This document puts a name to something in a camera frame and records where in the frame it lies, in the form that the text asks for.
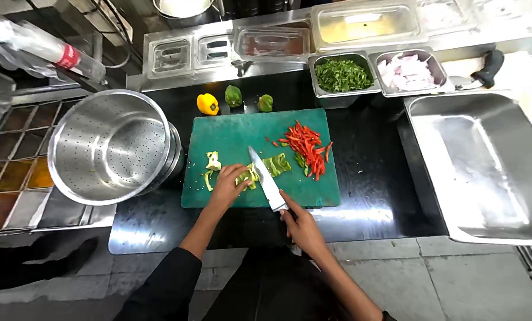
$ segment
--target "person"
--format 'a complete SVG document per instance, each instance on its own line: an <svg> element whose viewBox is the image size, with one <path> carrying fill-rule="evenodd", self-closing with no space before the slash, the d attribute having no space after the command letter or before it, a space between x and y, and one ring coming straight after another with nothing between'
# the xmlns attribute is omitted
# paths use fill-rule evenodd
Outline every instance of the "person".
<svg viewBox="0 0 532 321"><path fill-rule="evenodd" d="M250 183L235 186L236 177L246 170L241 164L220 170L195 225L127 298L115 321L187 320L203 252L222 215ZM313 216L284 191L280 194L297 217L281 211L286 235L319 269L287 247L250 248L203 320L394 320L341 267Z"/></svg>
<svg viewBox="0 0 532 321"><path fill-rule="evenodd" d="M98 239L95 237L86 240L63 259L24 264L27 261L46 259L56 248L57 240L58 233L52 232L39 237L30 246L0 247L0 289L76 273L98 245Z"/></svg>

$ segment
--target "stainless steel colander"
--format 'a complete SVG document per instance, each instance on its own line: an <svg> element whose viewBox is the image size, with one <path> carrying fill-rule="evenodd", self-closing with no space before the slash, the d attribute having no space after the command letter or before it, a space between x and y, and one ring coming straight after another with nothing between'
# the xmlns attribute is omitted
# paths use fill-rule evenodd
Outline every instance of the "stainless steel colander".
<svg viewBox="0 0 532 321"><path fill-rule="evenodd" d="M101 91L58 123L48 167L54 184L74 201L115 204L152 190L168 176L182 155L178 138L151 98L129 90Z"/></svg>

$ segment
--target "cutting board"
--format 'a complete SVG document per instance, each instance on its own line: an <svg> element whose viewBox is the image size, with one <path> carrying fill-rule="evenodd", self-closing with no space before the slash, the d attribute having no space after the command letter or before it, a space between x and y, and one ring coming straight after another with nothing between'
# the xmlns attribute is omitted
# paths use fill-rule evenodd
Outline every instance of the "cutting board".
<svg viewBox="0 0 532 321"><path fill-rule="evenodd" d="M331 141L327 116L322 108L195 118L181 205L184 208L201 208L208 204L211 192L206 189L201 175L207 171L207 152L219 152L219 162L223 166L236 163L248 165L251 163L249 145L262 159L282 152L286 154L291 171L283 172L274 178L274 181L299 204L304 207L338 206L340 195L333 149L329 153L329 163L325 164L325 175L315 181L313 175L310 178L305 177L304 169L293 159L294 151L290 147L276 147L266 140L266 137L271 141L284 138L284 133L288 131L288 127L296 125L296 120L299 120L301 125L317 131L324 146ZM213 173L210 180L213 187L216 177L217 172ZM262 186L258 182L256 186L255 190L248 188L242 192L233 207L269 207Z"/></svg>

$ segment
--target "tiled wall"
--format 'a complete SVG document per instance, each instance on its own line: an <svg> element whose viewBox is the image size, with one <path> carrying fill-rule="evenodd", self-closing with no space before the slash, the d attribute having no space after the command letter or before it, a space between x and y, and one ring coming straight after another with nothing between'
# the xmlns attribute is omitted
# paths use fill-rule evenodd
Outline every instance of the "tiled wall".
<svg viewBox="0 0 532 321"><path fill-rule="evenodd" d="M81 98L11 107L0 124L0 230L29 226L54 183L48 142L64 114Z"/></svg>

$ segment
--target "sink basin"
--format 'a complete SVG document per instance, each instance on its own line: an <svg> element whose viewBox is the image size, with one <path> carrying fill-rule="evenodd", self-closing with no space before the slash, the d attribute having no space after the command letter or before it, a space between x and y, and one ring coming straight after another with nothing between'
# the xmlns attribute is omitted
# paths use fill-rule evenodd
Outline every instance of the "sink basin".
<svg viewBox="0 0 532 321"><path fill-rule="evenodd" d="M505 94L405 100L399 133L421 204L454 240L532 245L532 125Z"/></svg>

